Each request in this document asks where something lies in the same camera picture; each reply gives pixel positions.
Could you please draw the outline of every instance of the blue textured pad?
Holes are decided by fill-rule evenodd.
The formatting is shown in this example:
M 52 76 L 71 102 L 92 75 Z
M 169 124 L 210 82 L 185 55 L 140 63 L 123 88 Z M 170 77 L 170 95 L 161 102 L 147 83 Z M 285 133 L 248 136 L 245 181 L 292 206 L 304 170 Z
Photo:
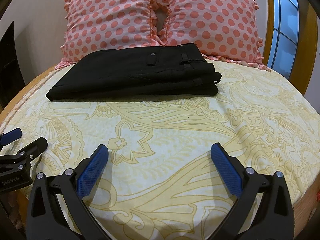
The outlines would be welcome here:
M 79 198 L 83 198 L 90 194 L 90 191 L 92 190 L 98 177 L 104 170 L 104 167 L 108 162 L 108 158 L 108 148 L 105 145 L 102 145 L 77 181 L 77 194 Z
M 0 145 L 6 146 L 15 140 L 20 139 L 22 136 L 22 131 L 20 128 L 16 128 L 8 133 L 1 136 Z
M 211 159 L 229 192 L 240 198 L 242 194 L 241 177 L 217 144 L 211 147 Z

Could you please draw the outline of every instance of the blue window frame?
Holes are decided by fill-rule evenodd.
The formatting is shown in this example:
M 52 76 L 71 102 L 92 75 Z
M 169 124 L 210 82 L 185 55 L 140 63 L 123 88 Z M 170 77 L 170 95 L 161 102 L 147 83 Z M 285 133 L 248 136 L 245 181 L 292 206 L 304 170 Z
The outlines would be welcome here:
M 297 0 L 274 0 L 275 24 L 268 66 L 289 79 L 297 51 L 299 9 Z

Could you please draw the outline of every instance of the metal bolt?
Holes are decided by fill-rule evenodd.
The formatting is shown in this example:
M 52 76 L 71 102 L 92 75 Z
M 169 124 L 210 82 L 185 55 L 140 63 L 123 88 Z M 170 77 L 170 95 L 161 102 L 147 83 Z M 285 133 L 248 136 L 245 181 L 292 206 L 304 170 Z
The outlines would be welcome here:
M 247 167 L 247 168 L 245 169 L 245 171 L 246 171 L 248 174 L 254 174 L 254 169 L 251 168 L 251 167 Z
M 276 175 L 279 177 L 279 178 L 282 178 L 283 177 L 283 173 L 281 171 L 277 171 L 276 172 Z
M 42 177 L 43 177 L 43 173 L 42 172 L 37 174 L 37 179 L 41 179 Z
M 67 169 L 64 173 L 69 176 L 73 173 L 73 169 Z

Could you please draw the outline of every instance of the bedspread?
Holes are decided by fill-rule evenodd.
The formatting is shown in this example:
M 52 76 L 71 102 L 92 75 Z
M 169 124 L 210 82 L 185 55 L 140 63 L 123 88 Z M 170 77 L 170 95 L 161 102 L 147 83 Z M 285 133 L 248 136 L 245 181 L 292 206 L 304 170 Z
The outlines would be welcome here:
M 1 124 L 0 133 L 23 131 L 2 154 L 45 137 L 49 147 L 32 163 L 34 179 L 38 172 L 51 176 L 75 168 L 105 144 L 109 161 L 84 201 L 122 240 L 205 239 L 216 229 L 236 198 L 211 161 L 215 142 L 245 167 L 282 171 L 297 202 L 320 170 L 319 114 L 275 71 L 213 63 L 222 74 L 215 97 L 49 102 L 46 93 L 72 66 L 52 71 Z M 28 197 L 31 186 L 22 191 Z M 259 194 L 242 230 L 260 200 Z M 69 217 L 68 223 L 73 227 Z

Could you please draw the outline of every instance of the polka dot pillow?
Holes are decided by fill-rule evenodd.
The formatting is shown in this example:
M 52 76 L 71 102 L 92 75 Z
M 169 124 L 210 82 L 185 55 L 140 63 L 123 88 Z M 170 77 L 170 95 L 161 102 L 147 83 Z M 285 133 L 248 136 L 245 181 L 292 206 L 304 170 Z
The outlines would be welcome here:
M 151 0 L 65 0 L 68 29 L 56 69 L 101 49 L 159 46 Z
M 211 59 L 236 62 L 260 69 L 255 0 L 155 0 L 168 13 L 158 33 L 161 44 L 194 42 Z

